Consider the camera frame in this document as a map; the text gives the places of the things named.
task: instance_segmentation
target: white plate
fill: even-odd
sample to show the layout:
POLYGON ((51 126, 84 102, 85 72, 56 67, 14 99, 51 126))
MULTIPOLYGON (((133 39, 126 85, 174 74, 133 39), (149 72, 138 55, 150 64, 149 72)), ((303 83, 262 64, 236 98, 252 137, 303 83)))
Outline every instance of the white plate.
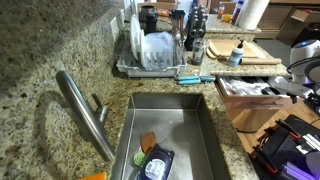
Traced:
POLYGON ((131 51, 136 60, 138 60, 138 52, 140 51, 140 23, 135 14, 130 19, 130 44, 131 51))
POLYGON ((145 54, 145 50, 146 50, 146 40, 145 40, 145 36, 144 36, 144 31, 143 29, 141 29, 140 31, 140 58, 141 58, 141 64, 143 67, 147 67, 147 60, 146 60, 146 54, 145 54))

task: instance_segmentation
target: wall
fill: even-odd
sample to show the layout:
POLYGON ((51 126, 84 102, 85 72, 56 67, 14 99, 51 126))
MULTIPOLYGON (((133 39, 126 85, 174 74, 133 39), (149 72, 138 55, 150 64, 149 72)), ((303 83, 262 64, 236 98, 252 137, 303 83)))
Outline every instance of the wall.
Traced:
POLYGON ((109 22, 116 16, 121 26, 119 7, 118 0, 1 1, 0 177, 76 179, 110 169, 80 137, 55 74, 69 72, 93 108, 92 93, 107 102, 109 22))

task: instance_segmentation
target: dish rack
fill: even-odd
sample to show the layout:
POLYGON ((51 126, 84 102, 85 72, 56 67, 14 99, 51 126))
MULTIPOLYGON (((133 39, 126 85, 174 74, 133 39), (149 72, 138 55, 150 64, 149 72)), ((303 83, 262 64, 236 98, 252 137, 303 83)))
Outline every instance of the dish rack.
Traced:
POLYGON ((173 63, 172 67, 167 67, 161 70, 147 70, 142 66, 140 61, 136 61, 130 48, 129 42, 122 43, 115 53, 117 61, 117 68, 120 72, 125 72, 128 77, 174 77, 179 72, 185 71, 187 68, 187 52, 184 49, 180 59, 175 58, 174 62, 181 62, 180 64, 173 63))

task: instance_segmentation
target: stainless steel sink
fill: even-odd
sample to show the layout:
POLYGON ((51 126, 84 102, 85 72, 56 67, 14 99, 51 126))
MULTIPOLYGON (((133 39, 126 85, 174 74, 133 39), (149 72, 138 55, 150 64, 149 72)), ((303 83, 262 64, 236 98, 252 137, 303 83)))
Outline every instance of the stainless steel sink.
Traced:
POLYGON ((133 94, 111 179, 136 178, 133 156, 145 132, 175 152, 169 180, 230 179, 201 94, 133 94))

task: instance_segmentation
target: paper towel roll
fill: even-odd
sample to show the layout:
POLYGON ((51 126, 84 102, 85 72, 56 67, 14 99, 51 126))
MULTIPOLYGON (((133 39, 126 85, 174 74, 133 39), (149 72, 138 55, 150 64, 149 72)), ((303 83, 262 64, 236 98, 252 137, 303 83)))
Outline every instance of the paper towel roll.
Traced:
POLYGON ((246 0, 240 11, 239 27, 255 30, 270 0, 246 0))

